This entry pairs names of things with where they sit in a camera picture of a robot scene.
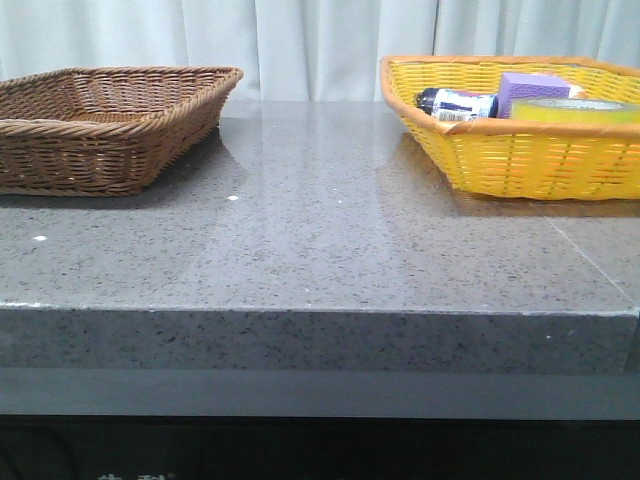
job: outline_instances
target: granite surface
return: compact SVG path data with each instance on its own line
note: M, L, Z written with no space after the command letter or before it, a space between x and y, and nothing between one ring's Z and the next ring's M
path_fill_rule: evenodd
M382 104L231 102L141 195L0 196L0 364L620 373L639 216L453 192Z

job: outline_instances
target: bottle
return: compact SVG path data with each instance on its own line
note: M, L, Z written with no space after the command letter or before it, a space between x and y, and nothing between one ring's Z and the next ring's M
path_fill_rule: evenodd
M443 122L466 122L481 117L495 118L498 96L449 88L425 88L416 95L416 106Z

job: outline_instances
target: white curtain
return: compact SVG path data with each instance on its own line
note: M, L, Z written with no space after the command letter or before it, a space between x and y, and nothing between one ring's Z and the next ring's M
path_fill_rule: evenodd
M380 100L387 54L587 55L640 66L640 0L0 0L0 78L236 65L233 99Z

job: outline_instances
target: orange basket rim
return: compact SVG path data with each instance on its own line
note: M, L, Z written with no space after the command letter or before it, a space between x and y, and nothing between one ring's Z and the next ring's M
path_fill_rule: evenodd
M478 135L512 135L530 134L565 137L597 137L597 138L637 138L640 139L639 124L585 124L569 122L535 122L502 118L479 118L467 122L442 122L424 113L419 108L409 105L393 91L391 79L392 64L415 63L503 63L526 64L546 63L556 65L578 65L606 70L619 75L640 78L640 69L625 67L584 56L441 56L441 55L387 55L382 57L380 78L382 95L387 104L401 117L406 117L418 127L435 130L442 135L459 135L463 133Z

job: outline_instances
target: wicker basket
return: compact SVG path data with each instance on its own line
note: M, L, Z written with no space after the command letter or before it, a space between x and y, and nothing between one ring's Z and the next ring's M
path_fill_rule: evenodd
M0 192L140 192L217 124L234 67L72 68L0 83Z
M447 123L415 107L426 87L495 93L506 71L554 74L589 97L640 103L640 70L583 57L385 57L381 85L455 189L543 200L640 198L640 125Z

